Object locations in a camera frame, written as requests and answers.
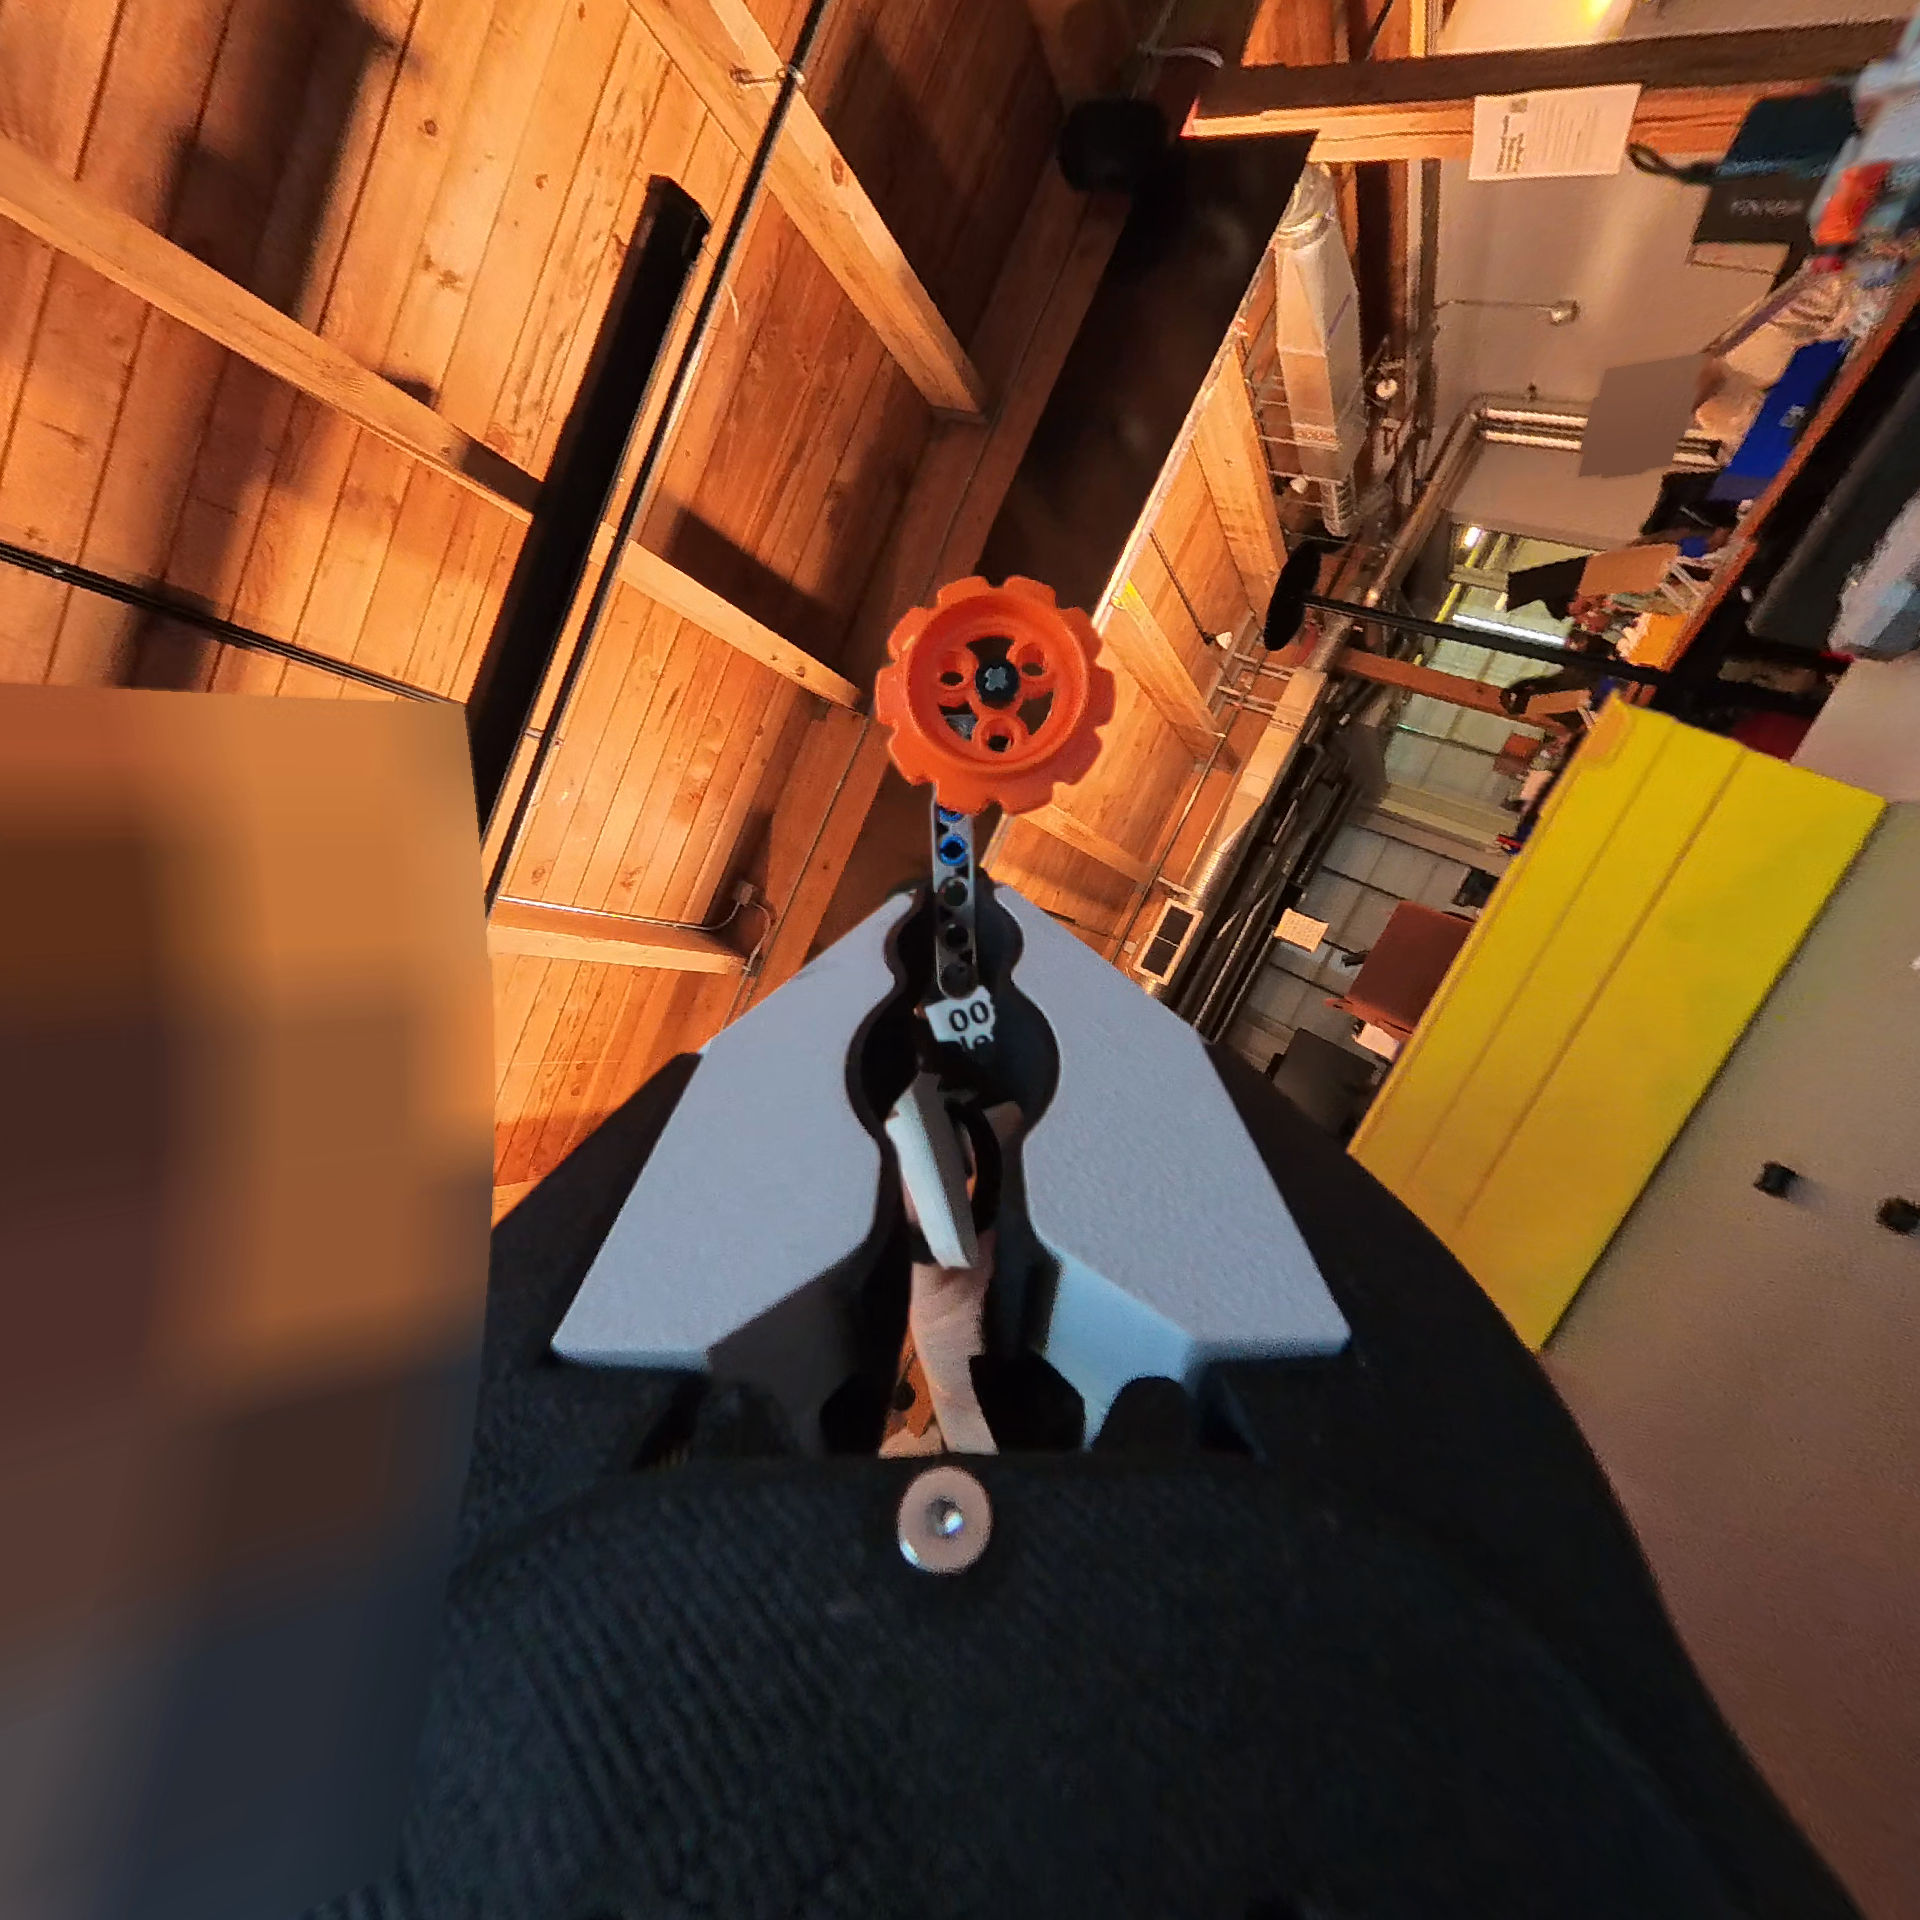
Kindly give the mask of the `black round-base stand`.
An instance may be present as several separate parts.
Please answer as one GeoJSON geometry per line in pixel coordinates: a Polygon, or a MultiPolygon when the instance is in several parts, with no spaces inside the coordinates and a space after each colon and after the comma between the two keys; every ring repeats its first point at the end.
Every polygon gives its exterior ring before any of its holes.
{"type": "Polygon", "coordinates": [[[1672,688],[1672,669],[1621,660],[1609,648],[1596,650],[1596,648],[1582,648],[1576,638],[1539,638],[1529,631],[1474,625],[1474,619],[1429,619],[1417,614],[1316,595],[1321,562],[1326,562],[1326,549],[1314,542],[1285,557],[1279,587],[1267,592],[1263,625],[1260,625],[1260,642],[1267,650],[1285,648],[1316,614],[1326,638],[1342,619],[1342,625],[1370,625],[1370,631],[1392,631],[1392,635],[1417,635],[1417,638],[1433,638],[1433,642],[1483,642],[1483,648],[1516,654],[1516,660],[1596,669],[1603,677],[1619,677],[1633,688],[1655,688],[1655,691],[1672,688]]]}

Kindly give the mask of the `grey perforated beam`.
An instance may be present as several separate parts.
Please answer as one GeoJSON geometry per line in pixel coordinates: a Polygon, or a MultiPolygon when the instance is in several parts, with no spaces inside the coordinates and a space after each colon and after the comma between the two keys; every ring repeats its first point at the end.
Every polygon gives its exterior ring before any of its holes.
{"type": "Polygon", "coordinates": [[[971,813],[930,801],[930,979],[940,997],[982,989],[974,962],[974,832],[971,813]]]}

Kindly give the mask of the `yellow storage bin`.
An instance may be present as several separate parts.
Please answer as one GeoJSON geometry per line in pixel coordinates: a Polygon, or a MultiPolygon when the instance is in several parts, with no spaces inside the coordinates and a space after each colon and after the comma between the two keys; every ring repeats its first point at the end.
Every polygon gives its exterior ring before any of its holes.
{"type": "Polygon", "coordinates": [[[1609,703],[1352,1139],[1539,1351],[1884,801],[1609,703]]]}

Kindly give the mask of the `wooden back table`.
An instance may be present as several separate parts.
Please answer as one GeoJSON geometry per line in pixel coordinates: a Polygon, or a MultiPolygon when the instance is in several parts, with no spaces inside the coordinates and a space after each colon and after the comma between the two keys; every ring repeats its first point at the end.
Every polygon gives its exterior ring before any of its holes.
{"type": "Polygon", "coordinates": [[[1644,642],[1626,650],[1633,665],[1674,674],[1688,650],[1738,642],[1747,635],[1748,610],[1783,565],[1783,549],[1808,533],[1837,476],[1909,388],[1909,375],[1918,372],[1918,308],[1920,274],[1909,273],[1892,289],[1881,322],[1820,388],[1820,403],[1796,428],[1783,462],[1748,502],[1734,542],[1720,549],[1720,567],[1703,604],[1688,618],[1655,618],[1644,642]]]}

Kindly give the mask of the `orange gear wheel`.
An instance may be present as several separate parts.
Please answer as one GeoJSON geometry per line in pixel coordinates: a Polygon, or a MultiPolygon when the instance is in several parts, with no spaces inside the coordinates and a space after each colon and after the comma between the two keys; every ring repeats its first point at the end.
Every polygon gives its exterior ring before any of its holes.
{"type": "Polygon", "coordinates": [[[1115,718],[1092,618],[1034,579],[964,579],[910,610],[875,674],[887,761],[949,813],[1034,813],[1080,785],[1115,718]]]}

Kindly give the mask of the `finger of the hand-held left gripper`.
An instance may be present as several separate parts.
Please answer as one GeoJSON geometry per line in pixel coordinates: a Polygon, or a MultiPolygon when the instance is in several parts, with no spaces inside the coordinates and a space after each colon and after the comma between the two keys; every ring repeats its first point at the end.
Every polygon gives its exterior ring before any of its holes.
{"type": "Polygon", "coordinates": [[[929,1266],[971,1271],[982,1266],[971,1219],[971,1141],[940,1084],[904,1084],[884,1120],[900,1169],[900,1196],[925,1234],[929,1266]]]}

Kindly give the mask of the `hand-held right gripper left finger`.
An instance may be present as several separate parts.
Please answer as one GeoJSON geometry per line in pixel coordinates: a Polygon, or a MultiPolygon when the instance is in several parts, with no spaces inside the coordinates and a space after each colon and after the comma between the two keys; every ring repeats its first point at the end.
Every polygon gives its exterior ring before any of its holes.
{"type": "Polygon", "coordinates": [[[723,1028],[598,1241],[551,1351],[770,1397],[828,1452],[823,1410],[856,1370],[855,1260],[878,1228],[878,1139],[847,1060],[895,993],[895,894],[723,1028]]]}

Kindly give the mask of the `black ceiling light bar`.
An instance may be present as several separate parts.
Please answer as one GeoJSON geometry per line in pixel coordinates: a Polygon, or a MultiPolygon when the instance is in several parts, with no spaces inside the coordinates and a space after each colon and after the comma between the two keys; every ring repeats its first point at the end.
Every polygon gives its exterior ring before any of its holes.
{"type": "Polygon", "coordinates": [[[478,827],[495,823],[705,240],[708,208],[654,176],[466,703],[478,827]]]}

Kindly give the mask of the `silver ventilation duct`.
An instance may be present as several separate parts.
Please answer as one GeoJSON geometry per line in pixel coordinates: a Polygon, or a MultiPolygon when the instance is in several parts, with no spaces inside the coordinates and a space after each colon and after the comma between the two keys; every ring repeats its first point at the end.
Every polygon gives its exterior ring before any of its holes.
{"type": "Polygon", "coordinates": [[[1370,443],[1362,297],[1331,167],[1307,164],[1273,243],[1282,473],[1307,483],[1331,536],[1357,533],[1357,469],[1370,443]]]}

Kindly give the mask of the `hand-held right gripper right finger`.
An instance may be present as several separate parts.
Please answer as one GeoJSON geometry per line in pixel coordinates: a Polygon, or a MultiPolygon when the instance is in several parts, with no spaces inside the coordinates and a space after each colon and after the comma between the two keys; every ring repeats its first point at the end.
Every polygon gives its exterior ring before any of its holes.
{"type": "Polygon", "coordinates": [[[1016,1109],[989,1410],[1009,1442],[1080,1452],[1134,1380],[1184,1400],[1220,1363],[1336,1359],[1352,1325],[1208,1042],[1016,886],[982,902],[1016,1109]]]}

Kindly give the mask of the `grey desk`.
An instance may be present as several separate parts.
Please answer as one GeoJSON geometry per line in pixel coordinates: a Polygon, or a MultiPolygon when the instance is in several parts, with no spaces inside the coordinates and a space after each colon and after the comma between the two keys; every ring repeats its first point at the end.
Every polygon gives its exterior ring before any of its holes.
{"type": "Polygon", "coordinates": [[[1796,752],[1866,850],[1550,1339],[1695,1666],[1865,1915],[1920,1913],[1920,669],[1796,752]],[[1796,1169],[1766,1198],[1766,1160],[1796,1169]]]}

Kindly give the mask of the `person's left hand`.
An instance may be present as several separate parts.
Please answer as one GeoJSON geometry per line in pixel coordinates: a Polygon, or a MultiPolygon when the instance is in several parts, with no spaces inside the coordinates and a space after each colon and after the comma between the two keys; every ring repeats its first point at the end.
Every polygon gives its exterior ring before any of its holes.
{"type": "Polygon", "coordinates": [[[904,1431],[917,1452],[996,1452],[996,1433],[971,1380],[971,1359],[986,1354],[986,1302],[986,1267],[910,1267],[915,1406],[904,1431]]]}

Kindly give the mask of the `white paper notice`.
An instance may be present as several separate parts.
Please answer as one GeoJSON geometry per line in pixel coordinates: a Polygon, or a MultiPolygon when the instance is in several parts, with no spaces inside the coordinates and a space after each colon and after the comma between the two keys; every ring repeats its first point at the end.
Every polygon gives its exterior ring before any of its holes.
{"type": "Polygon", "coordinates": [[[1474,97],[1472,181],[1605,181],[1637,132],[1642,83],[1474,97]]]}

